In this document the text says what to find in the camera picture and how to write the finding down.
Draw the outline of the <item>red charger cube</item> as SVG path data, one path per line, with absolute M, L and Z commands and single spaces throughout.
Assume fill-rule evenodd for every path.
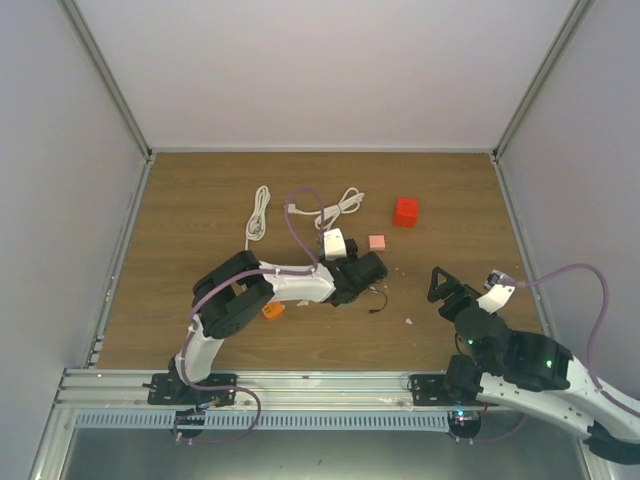
M 393 215 L 393 225 L 412 229 L 419 216 L 419 201 L 414 198 L 398 197 Z

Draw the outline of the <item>pink charger cube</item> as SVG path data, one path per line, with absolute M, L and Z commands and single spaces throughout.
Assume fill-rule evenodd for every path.
M 371 251 L 386 251 L 387 240 L 384 235 L 370 235 L 368 237 L 369 249 Z

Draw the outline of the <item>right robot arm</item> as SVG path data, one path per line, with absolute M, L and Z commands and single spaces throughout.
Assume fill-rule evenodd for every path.
M 499 316 L 522 284 L 494 270 L 480 293 L 440 267 L 427 299 L 440 302 L 467 353 L 451 357 L 443 393 L 451 403 L 496 403 L 555 424 L 595 456 L 639 462 L 639 402 L 599 379 L 591 363 L 544 334 L 510 328 Z

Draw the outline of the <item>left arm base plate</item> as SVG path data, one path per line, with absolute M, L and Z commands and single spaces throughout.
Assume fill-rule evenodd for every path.
M 235 374 L 210 374 L 199 382 L 201 387 L 216 387 L 216 390 L 198 390 L 183 383 L 174 371 L 155 373 L 142 386 L 148 390 L 147 403 L 150 405 L 185 405 L 198 409 L 230 406 L 235 403 L 236 393 L 219 386 L 235 386 Z

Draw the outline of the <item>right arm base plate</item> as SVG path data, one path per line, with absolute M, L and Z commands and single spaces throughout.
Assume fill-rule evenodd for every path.
M 407 390 L 414 406 L 421 407 L 483 407 L 477 400 L 455 400 L 444 388 L 445 375 L 414 373 L 408 377 Z

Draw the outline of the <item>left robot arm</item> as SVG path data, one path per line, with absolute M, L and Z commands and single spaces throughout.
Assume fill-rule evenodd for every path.
M 355 301 L 387 274 L 374 252 L 315 259 L 307 266 L 260 262 L 249 250 L 234 255 L 193 287 L 187 338 L 169 364 L 166 396 L 185 404 L 201 400 L 211 387 L 211 367 L 224 340 L 268 304 L 307 301 L 338 307 Z

